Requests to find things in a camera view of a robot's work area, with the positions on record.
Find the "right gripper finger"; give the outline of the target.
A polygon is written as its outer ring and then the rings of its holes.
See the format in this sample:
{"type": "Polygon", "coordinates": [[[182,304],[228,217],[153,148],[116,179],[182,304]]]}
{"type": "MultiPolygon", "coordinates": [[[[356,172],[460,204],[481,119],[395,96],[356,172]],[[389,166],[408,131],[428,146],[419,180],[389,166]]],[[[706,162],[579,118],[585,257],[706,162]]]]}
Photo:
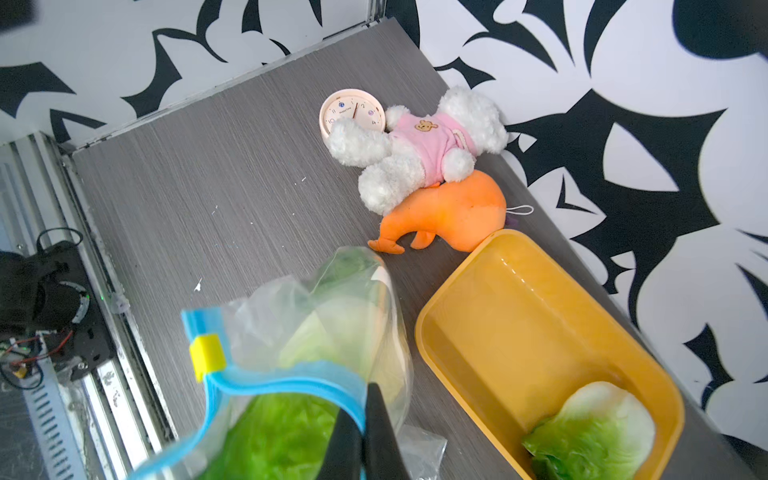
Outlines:
{"type": "Polygon", "coordinates": [[[316,479],[409,478],[381,389],[369,383],[364,428],[360,429],[345,410],[338,412],[316,479]]]}

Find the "clear zipper bag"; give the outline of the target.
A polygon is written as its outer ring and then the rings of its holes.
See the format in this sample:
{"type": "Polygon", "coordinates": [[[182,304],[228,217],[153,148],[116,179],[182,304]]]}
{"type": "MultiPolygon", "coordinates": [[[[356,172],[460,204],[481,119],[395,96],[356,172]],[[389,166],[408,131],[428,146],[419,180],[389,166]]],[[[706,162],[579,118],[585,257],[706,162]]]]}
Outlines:
{"type": "Polygon", "coordinates": [[[397,434],[397,442],[411,479],[439,479],[446,438],[419,427],[403,425],[397,434]]]}
{"type": "Polygon", "coordinates": [[[247,403],[263,395],[314,396],[345,410],[363,426],[368,384],[376,383],[393,428],[402,426],[411,401],[413,367],[391,275],[398,323],[386,350],[386,364],[371,380],[328,361],[287,368],[278,365],[280,351],[300,323],[303,283],[315,272],[306,278],[278,278],[259,286],[247,298],[181,313],[195,378],[204,389],[204,419],[196,433],[171,443],[141,464],[133,473],[135,478],[197,476],[220,453],[247,403]]]}

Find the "chinese cabbage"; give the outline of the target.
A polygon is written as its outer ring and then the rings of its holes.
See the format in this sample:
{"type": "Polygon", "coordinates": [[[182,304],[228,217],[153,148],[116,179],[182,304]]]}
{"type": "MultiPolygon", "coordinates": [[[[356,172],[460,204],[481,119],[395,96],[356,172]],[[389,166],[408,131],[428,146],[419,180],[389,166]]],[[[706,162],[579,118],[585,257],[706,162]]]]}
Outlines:
{"type": "Polygon", "coordinates": [[[252,400],[202,479],[314,479],[339,408],[326,400],[278,393],[252,400]]]}
{"type": "Polygon", "coordinates": [[[630,392],[593,382],[523,437],[538,479],[632,479],[649,457],[655,423],[630,392]]]}
{"type": "Polygon", "coordinates": [[[386,364],[398,323],[383,260],[362,247],[342,247],[303,287],[300,323],[278,365],[328,361],[371,380],[386,364]]]}

